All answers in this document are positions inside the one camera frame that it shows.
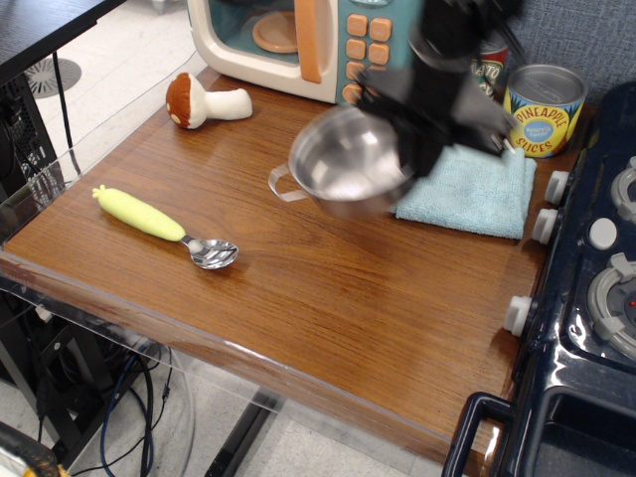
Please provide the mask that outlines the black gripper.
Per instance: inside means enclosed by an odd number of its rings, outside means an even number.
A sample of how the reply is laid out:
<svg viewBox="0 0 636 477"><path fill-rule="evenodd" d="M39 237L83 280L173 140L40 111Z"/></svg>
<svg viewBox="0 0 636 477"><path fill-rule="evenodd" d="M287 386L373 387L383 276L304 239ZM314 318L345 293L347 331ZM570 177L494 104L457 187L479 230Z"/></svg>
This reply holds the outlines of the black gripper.
<svg viewBox="0 0 636 477"><path fill-rule="evenodd" d="M458 143L489 154L513 152L514 117L488 97L471 71L482 40L444 53L430 39L408 41L408 67L358 76L358 107L386 118L397 135L400 167L428 176L443 149Z"/></svg>

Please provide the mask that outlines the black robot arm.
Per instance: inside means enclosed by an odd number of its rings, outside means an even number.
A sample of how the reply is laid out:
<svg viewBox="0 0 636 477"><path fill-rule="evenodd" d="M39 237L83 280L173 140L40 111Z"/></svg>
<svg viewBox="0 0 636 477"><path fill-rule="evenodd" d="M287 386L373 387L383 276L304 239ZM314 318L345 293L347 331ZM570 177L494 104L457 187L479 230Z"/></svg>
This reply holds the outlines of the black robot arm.
<svg viewBox="0 0 636 477"><path fill-rule="evenodd" d="M408 38L410 65L359 74L358 106L394 128L399 160L414 176L428 175L453 144L501 154L516 120L471 66L494 33L518 45L506 22L519 10L517 1L427 1Z"/></svg>

